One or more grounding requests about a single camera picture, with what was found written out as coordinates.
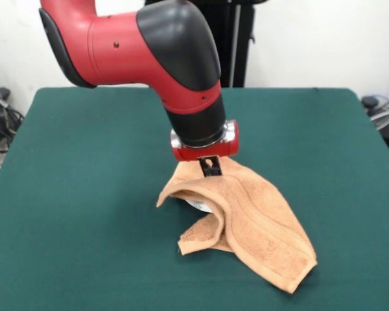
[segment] white wall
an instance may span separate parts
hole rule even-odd
[[[38,88],[69,86],[38,16],[39,0],[0,0],[0,86],[26,112]],[[100,14],[143,0],[97,0]],[[257,6],[246,86],[349,87],[389,96],[389,0],[269,0]]]

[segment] brown towel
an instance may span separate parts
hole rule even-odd
[[[268,282],[293,293],[317,265],[309,238],[273,184],[230,158],[220,164],[223,176],[203,178],[198,162],[179,163],[159,196],[158,207],[170,196],[206,203],[213,211],[180,237],[180,251],[232,251]]]

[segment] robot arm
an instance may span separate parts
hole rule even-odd
[[[236,154],[213,36],[192,3],[166,0],[137,12],[98,16],[95,0],[41,0],[40,16],[66,77],[80,87],[144,83],[159,95],[179,161]]]

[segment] towel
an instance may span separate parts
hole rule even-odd
[[[219,249],[234,254],[256,274],[288,293],[317,265],[304,229],[277,188],[253,170],[220,158],[223,176],[203,177],[197,161],[178,164],[159,196],[202,202],[212,214],[184,232],[182,255]]]

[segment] green table surface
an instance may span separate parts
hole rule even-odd
[[[229,89],[234,157],[275,184],[318,255],[294,295],[234,254],[188,256],[156,94],[39,90],[0,172],[0,310],[389,310],[389,151],[347,89]]]

